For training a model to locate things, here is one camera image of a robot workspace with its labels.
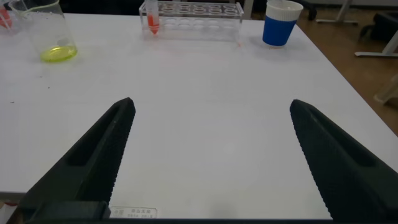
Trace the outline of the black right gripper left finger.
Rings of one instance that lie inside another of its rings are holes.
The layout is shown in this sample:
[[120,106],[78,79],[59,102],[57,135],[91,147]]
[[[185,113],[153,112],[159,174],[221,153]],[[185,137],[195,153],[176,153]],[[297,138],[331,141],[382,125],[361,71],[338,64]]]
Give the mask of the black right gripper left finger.
[[45,173],[18,204],[23,220],[103,220],[136,109],[117,101]]

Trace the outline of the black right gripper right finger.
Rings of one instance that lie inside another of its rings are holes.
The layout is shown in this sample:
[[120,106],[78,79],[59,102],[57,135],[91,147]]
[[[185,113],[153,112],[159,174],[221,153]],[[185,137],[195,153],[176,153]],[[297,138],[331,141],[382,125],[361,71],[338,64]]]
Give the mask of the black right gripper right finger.
[[395,170],[316,107],[294,100],[290,115],[312,177],[334,221],[397,221]]

